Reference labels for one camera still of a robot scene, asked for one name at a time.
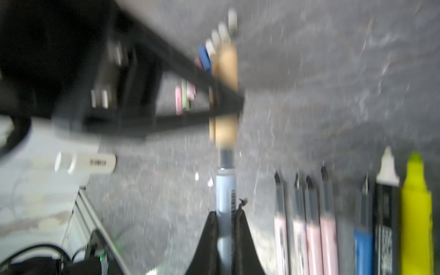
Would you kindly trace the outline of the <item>yellow highlighter marker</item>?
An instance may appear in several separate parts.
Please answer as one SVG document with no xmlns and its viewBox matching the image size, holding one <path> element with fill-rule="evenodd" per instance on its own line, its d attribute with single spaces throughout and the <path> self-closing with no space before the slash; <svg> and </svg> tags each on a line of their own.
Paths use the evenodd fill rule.
<svg viewBox="0 0 440 275">
<path fill-rule="evenodd" d="M 401 190 L 401 274 L 432 275 L 434 244 L 432 194 L 419 153 L 410 155 Z"/>
</svg>

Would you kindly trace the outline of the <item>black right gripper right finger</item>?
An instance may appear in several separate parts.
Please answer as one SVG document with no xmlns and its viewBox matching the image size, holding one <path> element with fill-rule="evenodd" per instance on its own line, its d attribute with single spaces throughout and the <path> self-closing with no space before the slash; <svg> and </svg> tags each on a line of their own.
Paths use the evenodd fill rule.
<svg viewBox="0 0 440 275">
<path fill-rule="evenodd" d="M 264 275 L 244 211 L 247 199 L 240 199 L 235 218 L 235 275 Z"/>
</svg>

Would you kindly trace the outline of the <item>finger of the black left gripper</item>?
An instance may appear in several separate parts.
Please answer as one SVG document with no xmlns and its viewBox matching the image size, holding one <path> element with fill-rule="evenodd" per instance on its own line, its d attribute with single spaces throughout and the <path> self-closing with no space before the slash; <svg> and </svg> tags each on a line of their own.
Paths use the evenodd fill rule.
<svg viewBox="0 0 440 275">
<path fill-rule="evenodd" d="M 93 47 L 80 79 L 62 98 L 55 125 L 73 134 L 143 138 L 186 127 L 244 107 L 244 96 L 199 69 L 150 27 L 127 13 L 116 13 L 108 33 Z M 178 116 L 175 87 L 182 80 L 197 87 L 190 110 Z M 210 106 L 210 90 L 229 94 L 233 105 Z"/>
</svg>

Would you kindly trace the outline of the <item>purple capped pink pen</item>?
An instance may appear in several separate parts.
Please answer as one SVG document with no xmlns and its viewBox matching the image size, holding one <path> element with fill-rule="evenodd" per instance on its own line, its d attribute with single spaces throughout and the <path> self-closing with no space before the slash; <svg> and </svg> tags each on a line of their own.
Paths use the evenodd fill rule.
<svg viewBox="0 0 440 275">
<path fill-rule="evenodd" d="M 339 274 L 338 241 L 334 207 L 333 185 L 327 168 L 321 168 L 320 228 L 322 238 L 323 269 L 325 275 Z"/>
</svg>

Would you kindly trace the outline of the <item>green pen cap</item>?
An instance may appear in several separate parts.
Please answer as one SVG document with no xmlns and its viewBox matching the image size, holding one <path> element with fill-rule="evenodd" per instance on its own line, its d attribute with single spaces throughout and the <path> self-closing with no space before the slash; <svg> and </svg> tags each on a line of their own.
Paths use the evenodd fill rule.
<svg viewBox="0 0 440 275">
<path fill-rule="evenodd" d="M 182 90 L 182 109 L 184 111 L 190 110 L 190 101 L 187 94 L 187 81 L 182 80 L 181 83 L 181 90 Z"/>
</svg>

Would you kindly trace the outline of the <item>blue pen cap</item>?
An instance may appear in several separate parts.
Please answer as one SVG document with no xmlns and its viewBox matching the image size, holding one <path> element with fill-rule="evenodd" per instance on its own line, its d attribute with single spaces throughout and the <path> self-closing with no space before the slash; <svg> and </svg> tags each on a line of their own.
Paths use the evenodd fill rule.
<svg viewBox="0 0 440 275">
<path fill-rule="evenodd" d="M 209 74 L 212 74 L 212 65 L 206 47 L 204 45 L 199 45 L 198 53 L 199 53 L 200 61 L 202 63 L 203 70 Z"/>
</svg>

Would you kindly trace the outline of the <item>light pink capped pen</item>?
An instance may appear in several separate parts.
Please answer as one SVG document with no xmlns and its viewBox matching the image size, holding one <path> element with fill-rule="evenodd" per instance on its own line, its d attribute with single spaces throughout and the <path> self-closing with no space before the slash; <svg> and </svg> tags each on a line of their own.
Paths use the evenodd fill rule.
<svg viewBox="0 0 440 275">
<path fill-rule="evenodd" d="M 278 171 L 275 172 L 275 240 L 276 240 L 276 259 L 277 274 L 289 275 L 289 256 L 288 256 L 288 238 L 286 226 L 286 213 L 284 202 L 284 189 L 281 177 Z"/>
</svg>

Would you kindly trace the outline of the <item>green capped pink pen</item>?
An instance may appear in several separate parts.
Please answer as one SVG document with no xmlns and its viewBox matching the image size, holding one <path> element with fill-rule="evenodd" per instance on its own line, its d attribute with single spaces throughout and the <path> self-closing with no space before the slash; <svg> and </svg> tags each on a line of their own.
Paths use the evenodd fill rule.
<svg viewBox="0 0 440 275">
<path fill-rule="evenodd" d="M 307 231 L 305 221 L 305 208 L 303 189 L 300 184 L 299 173 L 296 173 L 295 183 L 292 191 L 292 225 L 293 243 L 296 259 L 296 274 L 308 275 L 308 253 L 307 253 Z"/>
</svg>

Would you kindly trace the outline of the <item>black marker white cap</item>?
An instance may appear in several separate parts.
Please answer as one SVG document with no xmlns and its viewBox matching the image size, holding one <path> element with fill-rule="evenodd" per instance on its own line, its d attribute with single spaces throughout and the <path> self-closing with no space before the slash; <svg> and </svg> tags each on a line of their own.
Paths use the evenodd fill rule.
<svg viewBox="0 0 440 275">
<path fill-rule="evenodd" d="M 374 274 L 400 274 L 400 178 L 391 147 L 386 147 L 374 187 Z"/>
</svg>

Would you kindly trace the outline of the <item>light pink pen cap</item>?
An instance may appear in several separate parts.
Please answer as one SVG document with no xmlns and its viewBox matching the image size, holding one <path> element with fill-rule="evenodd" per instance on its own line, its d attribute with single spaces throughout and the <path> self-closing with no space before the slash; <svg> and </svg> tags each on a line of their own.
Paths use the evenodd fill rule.
<svg viewBox="0 0 440 275">
<path fill-rule="evenodd" d="M 180 86 L 175 87 L 175 109 L 178 116 L 183 115 L 182 89 Z"/>
</svg>

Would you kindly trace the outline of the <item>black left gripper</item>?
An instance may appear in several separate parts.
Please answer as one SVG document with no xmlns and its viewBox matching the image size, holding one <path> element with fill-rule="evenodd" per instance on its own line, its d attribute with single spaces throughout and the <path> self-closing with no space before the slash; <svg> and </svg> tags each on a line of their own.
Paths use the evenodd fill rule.
<svg viewBox="0 0 440 275">
<path fill-rule="evenodd" d="M 115 1 L 2 1 L 1 114 L 50 118 L 116 10 Z"/>
</svg>

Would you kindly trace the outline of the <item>translucent yellow highlighter cap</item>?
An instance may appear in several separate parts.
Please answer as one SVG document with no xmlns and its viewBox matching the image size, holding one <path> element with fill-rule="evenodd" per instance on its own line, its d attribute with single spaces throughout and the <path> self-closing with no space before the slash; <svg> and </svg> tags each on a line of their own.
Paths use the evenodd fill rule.
<svg viewBox="0 0 440 275">
<path fill-rule="evenodd" d="M 217 29 L 212 30 L 212 42 L 215 49 L 218 49 L 221 46 L 221 37 Z"/>
</svg>

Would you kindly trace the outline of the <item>purple pen cap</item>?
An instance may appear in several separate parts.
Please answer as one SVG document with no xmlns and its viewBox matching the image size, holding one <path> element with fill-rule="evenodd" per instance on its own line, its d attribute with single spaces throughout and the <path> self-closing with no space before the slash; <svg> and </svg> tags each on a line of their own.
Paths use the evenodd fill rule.
<svg viewBox="0 0 440 275">
<path fill-rule="evenodd" d="M 204 70 L 204 67 L 203 67 L 203 64 L 202 64 L 202 61 L 201 61 L 200 57 L 196 57 L 196 58 L 195 58 L 195 60 L 194 60 L 194 64 L 195 64 L 199 69 Z"/>
</svg>

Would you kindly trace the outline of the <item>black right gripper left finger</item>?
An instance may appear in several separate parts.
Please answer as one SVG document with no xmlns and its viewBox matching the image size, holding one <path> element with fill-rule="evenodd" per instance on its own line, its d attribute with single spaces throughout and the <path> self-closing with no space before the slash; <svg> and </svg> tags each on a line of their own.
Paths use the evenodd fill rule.
<svg viewBox="0 0 440 275">
<path fill-rule="evenodd" d="M 186 275 L 217 275 L 218 260 L 218 222 L 216 212 L 207 216 L 202 234 Z"/>
</svg>

